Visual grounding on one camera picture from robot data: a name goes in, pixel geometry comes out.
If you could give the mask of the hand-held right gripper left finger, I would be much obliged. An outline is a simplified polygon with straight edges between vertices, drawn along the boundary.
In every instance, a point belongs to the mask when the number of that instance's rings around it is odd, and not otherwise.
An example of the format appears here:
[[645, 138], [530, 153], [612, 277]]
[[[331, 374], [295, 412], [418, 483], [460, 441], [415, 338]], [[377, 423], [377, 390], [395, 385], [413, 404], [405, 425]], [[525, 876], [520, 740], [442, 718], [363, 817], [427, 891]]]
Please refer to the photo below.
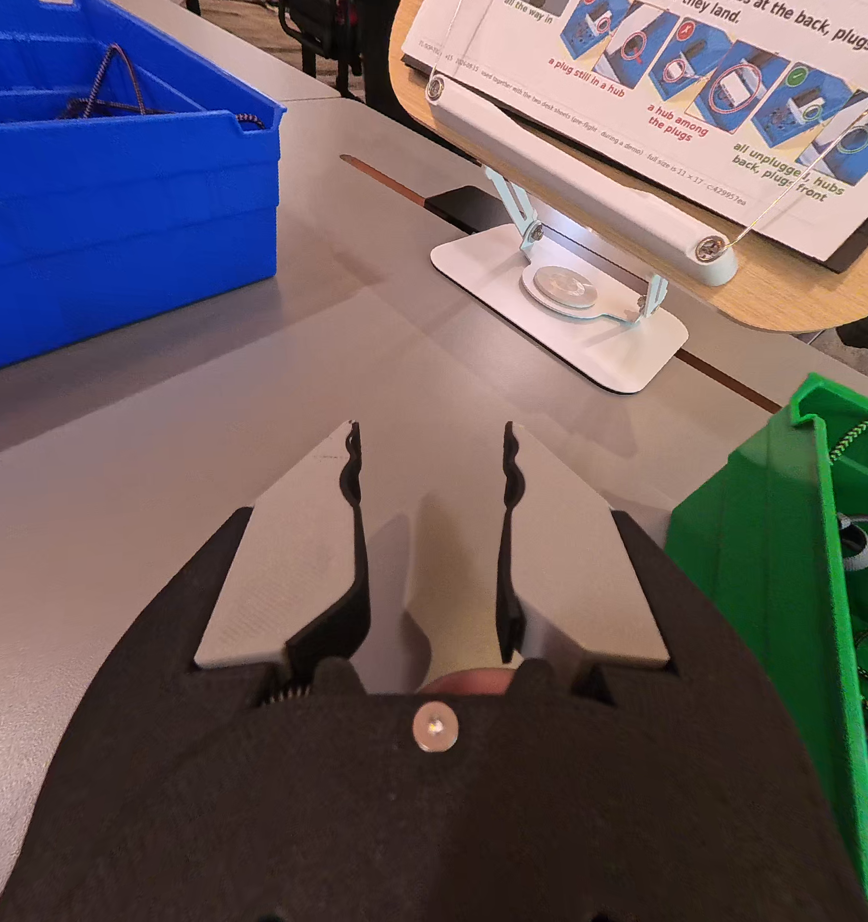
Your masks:
[[367, 639], [370, 591], [357, 421], [255, 501], [195, 654], [202, 669], [268, 663], [313, 674]]

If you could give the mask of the person's right hand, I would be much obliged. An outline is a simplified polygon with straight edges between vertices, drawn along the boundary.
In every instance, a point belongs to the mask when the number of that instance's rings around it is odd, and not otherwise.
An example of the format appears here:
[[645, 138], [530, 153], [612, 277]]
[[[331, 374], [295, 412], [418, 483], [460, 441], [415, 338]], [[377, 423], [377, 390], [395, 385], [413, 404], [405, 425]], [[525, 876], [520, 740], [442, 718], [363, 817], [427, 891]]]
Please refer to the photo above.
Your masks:
[[509, 688], [515, 674], [515, 669], [506, 667], [464, 669], [430, 681], [418, 693], [435, 698], [502, 695]]

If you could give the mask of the black office chair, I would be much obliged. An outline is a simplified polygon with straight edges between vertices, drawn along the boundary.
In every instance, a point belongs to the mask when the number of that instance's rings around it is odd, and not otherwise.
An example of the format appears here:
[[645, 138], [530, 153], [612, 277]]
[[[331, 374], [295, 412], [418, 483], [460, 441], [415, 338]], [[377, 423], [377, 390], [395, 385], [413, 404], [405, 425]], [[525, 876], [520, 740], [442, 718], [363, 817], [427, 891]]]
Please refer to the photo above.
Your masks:
[[356, 99], [350, 76], [362, 76], [363, 64], [355, 2], [279, 1], [278, 19], [283, 32], [301, 48], [304, 73], [317, 76], [319, 57], [335, 62], [335, 89], [343, 98]]

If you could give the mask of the green plastic bin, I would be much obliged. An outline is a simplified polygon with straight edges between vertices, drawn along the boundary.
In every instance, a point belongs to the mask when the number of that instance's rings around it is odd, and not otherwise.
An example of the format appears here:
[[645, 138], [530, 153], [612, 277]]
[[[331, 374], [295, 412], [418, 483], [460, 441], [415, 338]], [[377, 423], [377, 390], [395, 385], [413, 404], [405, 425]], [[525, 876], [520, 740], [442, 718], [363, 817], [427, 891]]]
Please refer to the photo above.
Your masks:
[[776, 686], [868, 899], [868, 570], [844, 571], [837, 513], [868, 515], [868, 398], [809, 375], [673, 510], [666, 551]]

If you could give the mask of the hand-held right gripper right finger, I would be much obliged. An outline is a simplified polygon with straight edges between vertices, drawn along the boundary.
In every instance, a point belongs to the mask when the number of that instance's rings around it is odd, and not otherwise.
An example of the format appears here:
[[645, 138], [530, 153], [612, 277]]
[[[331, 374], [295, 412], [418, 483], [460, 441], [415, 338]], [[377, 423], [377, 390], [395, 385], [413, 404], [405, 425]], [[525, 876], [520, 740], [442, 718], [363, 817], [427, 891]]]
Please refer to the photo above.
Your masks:
[[505, 426], [496, 633], [502, 663], [573, 686], [597, 664], [670, 662], [608, 502], [518, 423]]

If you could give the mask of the blue plastic bin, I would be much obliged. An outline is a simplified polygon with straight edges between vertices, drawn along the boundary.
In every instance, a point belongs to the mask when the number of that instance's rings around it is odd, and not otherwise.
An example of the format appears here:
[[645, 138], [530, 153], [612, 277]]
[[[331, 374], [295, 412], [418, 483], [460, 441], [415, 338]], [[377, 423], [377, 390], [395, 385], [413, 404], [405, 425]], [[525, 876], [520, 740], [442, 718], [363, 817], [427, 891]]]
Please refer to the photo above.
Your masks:
[[285, 112], [112, 2], [0, 2], [0, 368], [273, 277]]

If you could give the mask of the printed instruction sheet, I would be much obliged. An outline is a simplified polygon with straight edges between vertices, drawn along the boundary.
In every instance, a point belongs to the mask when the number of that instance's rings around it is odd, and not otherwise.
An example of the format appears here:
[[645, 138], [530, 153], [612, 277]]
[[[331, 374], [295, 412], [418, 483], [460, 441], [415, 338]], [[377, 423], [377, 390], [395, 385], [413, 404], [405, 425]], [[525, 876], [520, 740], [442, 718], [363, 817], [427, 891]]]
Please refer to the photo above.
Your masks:
[[868, 236], [868, 2], [422, 2], [403, 60], [833, 271]]

